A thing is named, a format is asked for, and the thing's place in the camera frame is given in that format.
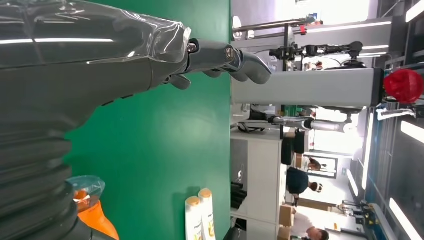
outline robotic arm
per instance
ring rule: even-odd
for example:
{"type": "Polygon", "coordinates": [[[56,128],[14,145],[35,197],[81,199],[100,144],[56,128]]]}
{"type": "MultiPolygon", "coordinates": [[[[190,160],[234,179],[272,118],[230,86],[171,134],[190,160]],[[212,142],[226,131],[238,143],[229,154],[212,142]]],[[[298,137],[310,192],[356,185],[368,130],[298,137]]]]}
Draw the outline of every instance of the robotic arm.
{"type": "Polygon", "coordinates": [[[346,133],[353,129],[350,122],[315,120],[312,117],[275,116],[269,119],[271,124],[297,128],[303,131],[321,130],[346,133]]]}
{"type": "Polygon", "coordinates": [[[250,112],[249,120],[246,120],[242,123],[243,129],[247,131],[249,129],[266,129],[267,126],[271,125],[281,125],[289,128],[296,128],[301,131],[311,131],[311,130],[320,130],[320,131],[331,131],[331,132],[340,132],[347,133],[354,130],[355,126],[352,124],[352,120],[348,118],[345,122],[336,122],[336,121],[327,121],[327,120],[315,120],[312,117],[307,116],[268,116],[262,112],[250,112]]]}
{"type": "Polygon", "coordinates": [[[78,0],[0,4],[0,239],[104,240],[77,217],[62,157],[98,106],[186,73],[265,84],[254,55],[190,39],[180,22],[78,0]]]}
{"type": "Polygon", "coordinates": [[[349,54],[351,61],[346,62],[343,66],[326,68],[326,70],[355,69],[365,68],[365,65],[357,60],[363,47],[364,45],[360,41],[354,41],[347,45],[306,45],[301,48],[294,44],[288,48],[280,47],[270,50],[269,55],[278,60],[294,61],[296,56],[301,56],[303,59],[332,54],[349,54]]]}

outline cable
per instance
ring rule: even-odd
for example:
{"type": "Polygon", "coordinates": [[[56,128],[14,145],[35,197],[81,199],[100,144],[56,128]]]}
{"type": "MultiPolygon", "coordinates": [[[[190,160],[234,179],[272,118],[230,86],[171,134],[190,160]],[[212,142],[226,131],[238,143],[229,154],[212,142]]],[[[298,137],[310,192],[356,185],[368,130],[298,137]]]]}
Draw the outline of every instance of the cable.
{"type": "Polygon", "coordinates": [[[271,51],[271,49],[266,49],[266,50],[262,50],[262,51],[257,51],[257,52],[254,52],[253,54],[263,53],[263,52],[266,52],[266,51],[271,51]]]}
{"type": "Polygon", "coordinates": [[[238,229],[241,229],[241,230],[243,230],[244,228],[240,225],[240,224],[238,224],[237,222],[235,222],[235,226],[236,227],[238,227],[238,229]]]}
{"type": "Polygon", "coordinates": [[[357,62],[357,63],[360,63],[360,61],[358,61],[356,59],[349,59],[349,60],[346,60],[346,61],[342,62],[341,65],[344,65],[347,62],[357,62]]]}
{"type": "Polygon", "coordinates": [[[336,61],[338,64],[340,64],[340,66],[343,66],[338,60],[336,60],[336,59],[334,59],[334,58],[330,58],[330,57],[325,57],[325,56],[316,56],[316,57],[320,57],[320,58],[323,58],[323,59],[331,59],[331,60],[333,60],[333,61],[336,61]]]}
{"type": "Polygon", "coordinates": [[[344,209],[344,207],[342,209],[340,209],[340,205],[337,205],[336,208],[342,212],[343,214],[346,214],[346,210],[344,209]]]}
{"type": "Polygon", "coordinates": [[[248,127],[246,126],[246,123],[244,122],[239,122],[239,124],[241,124],[244,127],[243,129],[240,127],[240,125],[237,126],[238,130],[243,133],[250,134],[251,132],[258,131],[258,130],[260,130],[261,132],[265,131],[265,128],[261,128],[261,127],[248,127]]]}

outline orange object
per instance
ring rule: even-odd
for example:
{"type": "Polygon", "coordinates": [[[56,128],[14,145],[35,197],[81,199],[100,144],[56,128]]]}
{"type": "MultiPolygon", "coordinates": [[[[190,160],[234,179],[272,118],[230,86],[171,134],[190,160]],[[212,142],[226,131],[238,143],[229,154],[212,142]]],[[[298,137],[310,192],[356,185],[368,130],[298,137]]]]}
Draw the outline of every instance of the orange object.
{"type": "Polygon", "coordinates": [[[73,200],[78,208],[79,219],[92,229],[119,240],[114,225],[103,213],[100,197],[105,190],[105,182],[97,176],[76,176],[68,179],[75,193],[73,200]]]}
{"type": "Polygon", "coordinates": [[[100,201],[98,201],[93,207],[80,212],[78,217],[90,228],[119,240],[118,232],[114,225],[105,217],[100,201]]]}

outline red ball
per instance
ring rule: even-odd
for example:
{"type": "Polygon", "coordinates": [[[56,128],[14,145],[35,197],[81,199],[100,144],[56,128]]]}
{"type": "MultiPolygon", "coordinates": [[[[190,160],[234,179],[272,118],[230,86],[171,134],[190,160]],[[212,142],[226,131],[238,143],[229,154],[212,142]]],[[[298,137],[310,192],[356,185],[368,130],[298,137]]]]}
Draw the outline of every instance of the red ball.
{"type": "Polygon", "coordinates": [[[423,78],[410,69],[400,69],[384,78],[384,88],[401,104],[415,103],[423,94],[423,78]]]}

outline green wall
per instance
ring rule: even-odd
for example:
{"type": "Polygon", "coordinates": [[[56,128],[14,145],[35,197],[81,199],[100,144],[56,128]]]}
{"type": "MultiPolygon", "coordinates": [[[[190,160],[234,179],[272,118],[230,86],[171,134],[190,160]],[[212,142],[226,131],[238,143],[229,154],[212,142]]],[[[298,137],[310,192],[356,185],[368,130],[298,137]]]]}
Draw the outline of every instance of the green wall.
{"type": "MultiPolygon", "coordinates": [[[[229,0],[97,2],[181,21],[194,38],[229,40],[229,0]]],[[[99,107],[67,136],[73,175],[106,182],[104,212],[121,240],[184,240],[184,201],[205,187],[217,239],[230,228],[230,78],[188,77],[188,90],[164,85],[99,107]]]]}

